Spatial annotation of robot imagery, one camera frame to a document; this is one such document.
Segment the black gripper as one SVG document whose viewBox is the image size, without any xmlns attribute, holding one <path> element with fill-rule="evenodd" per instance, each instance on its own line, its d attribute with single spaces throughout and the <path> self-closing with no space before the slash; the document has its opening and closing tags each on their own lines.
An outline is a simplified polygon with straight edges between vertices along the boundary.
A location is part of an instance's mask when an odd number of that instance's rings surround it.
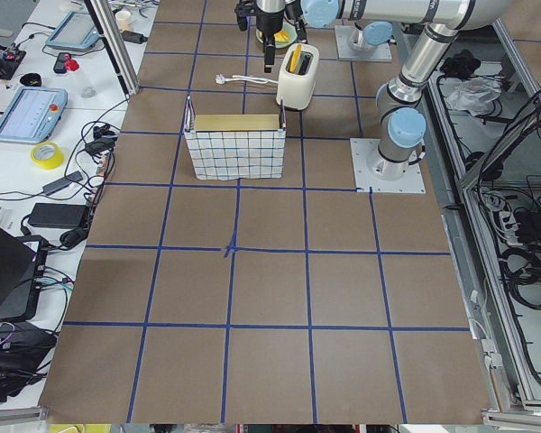
<svg viewBox="0 0 541 433">
<path fill-rule="evenodd" d="M 237 24 L 241 31 L 247 27 L 247 18 L 253 16 L 256 27 L 262 33 L 264 72 L 271 73 L 275 61 L 275 37 L 287 18 L 295 27 L 298 39 L 307 42 L 303 9 L 299 0 L 255 0 L 239 1 L 234 8 Z"/>
</svg>

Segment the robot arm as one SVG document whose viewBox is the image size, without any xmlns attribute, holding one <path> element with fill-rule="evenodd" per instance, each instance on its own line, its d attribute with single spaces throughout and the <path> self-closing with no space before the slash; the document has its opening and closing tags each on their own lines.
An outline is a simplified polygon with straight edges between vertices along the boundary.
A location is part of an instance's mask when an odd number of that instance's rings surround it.
<svg viewBox="0 0 541 433">
<path fill-rule="evenodd" d="M 509 7 L 507 1 L 240 1 L 234 8 L 240 30 L 254 17 L 262 33 L 265 69 L 275 58 L 276 32 L 289 19 L 301 41 L 306 28 L 329 26 L 336 19 L 421 23 L 415 47 L 399 74 L 380 88 L 376 107 L 381 118 L 381 139 L 367 166 L 385 181 L 403 177 L 409 157 L 421 143 L 426 120 L 416 106 L 434 68 L 459 32 L 493 23 Z"/>
<path fill-rule="evenodd" d="M 384 21 L 356 23 L 348 36 L 351 57 L 364 61 L 391 61 L 392 24 Z"/>
</svg>

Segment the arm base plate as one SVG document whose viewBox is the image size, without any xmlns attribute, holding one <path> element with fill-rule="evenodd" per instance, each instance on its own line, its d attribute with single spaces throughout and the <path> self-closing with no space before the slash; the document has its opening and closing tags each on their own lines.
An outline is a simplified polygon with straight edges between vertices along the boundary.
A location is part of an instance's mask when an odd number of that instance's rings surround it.
<svg viewBox="0 0 541 433">
<path fill-rule="evenodd" d="M 352 138 L 355 189 L 363 193 L 425 194 L 426 188 L 416 153 L 403 162 L 390 162 L 379 153 L 379 139 Z"/>
<path fill-rule="evenodd" d="M 372 22 L 362 28 L 356 25 L 336 25 L 335 41 L 339 60 L 392 62 L 389 40 L 392 24 Z"/>
</svg>

